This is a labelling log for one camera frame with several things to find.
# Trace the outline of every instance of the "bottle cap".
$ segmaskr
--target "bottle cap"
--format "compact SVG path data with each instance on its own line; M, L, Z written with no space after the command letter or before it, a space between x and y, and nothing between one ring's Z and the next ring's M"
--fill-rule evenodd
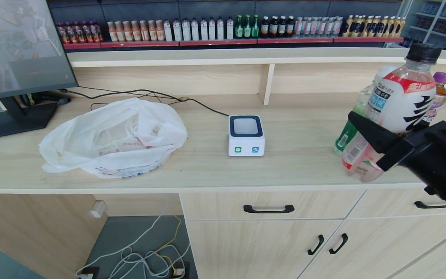
M433 75L433 78L437 83L445 83L446 84L446 72L437 71Z
M385 65L383 68L379 69L376 72L374 81L378 83L381 81L387 74L390 74L391 72L395 71L396 69L400 68L399 66L395 65Z
M429 44L413 44L405 58L414 62L436 64L440 53L441 48Z

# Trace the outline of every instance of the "monitor stand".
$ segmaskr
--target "monitor stand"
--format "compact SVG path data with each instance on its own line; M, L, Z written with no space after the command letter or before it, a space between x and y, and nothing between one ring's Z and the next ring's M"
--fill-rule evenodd
M0 136L44 129L55 113L57 103L22 108L14 97L0 98L7 109L0 112Z

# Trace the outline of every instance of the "purple bottle cap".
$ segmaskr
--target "purple bottle cap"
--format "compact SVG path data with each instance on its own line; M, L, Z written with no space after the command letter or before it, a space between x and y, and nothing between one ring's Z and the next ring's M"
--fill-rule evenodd
M446 84L446 72L437 71L433 75L433 78L437 83L445 83Z

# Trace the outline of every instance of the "barcode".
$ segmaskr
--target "barcode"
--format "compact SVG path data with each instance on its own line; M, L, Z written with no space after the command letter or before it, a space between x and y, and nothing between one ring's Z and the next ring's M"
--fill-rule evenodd
M357 145L352 148L352 150L347 154L347 160L350 162L354 162L357 155L359 154L359 151L361 151L359 148L357 148Z
M341 148L343 148L343 146L345 145L345 143L347 142L348 139L348 135L344 134L342 136L342 138L340 139L340 141L338 142L338 146L340 146Z

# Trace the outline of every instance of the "counter top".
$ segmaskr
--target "counter top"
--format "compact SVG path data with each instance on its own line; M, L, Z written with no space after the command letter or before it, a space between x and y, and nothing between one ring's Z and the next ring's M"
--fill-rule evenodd
M329 62L404 62L398 48L272 48L68 53L73 67L163 65L300 64ZM446 51L438 60L446 64Z
M0 138L0 193L126 194L195 191L297 191L422 187L397 167L371 184L347 177L332 144L342 131L356 93L280 94L268 106L257 95L198 96L228 114L260 115L266 136L264 157L229 157L228 119L196 103L173 107L188 139L160 168L139 177L99 179L81 169L45 173L39 154L42 138L59 124L89 111L93 102L120 98L74 98L61 106L43 130ZM436 121L446 120L446 105Z

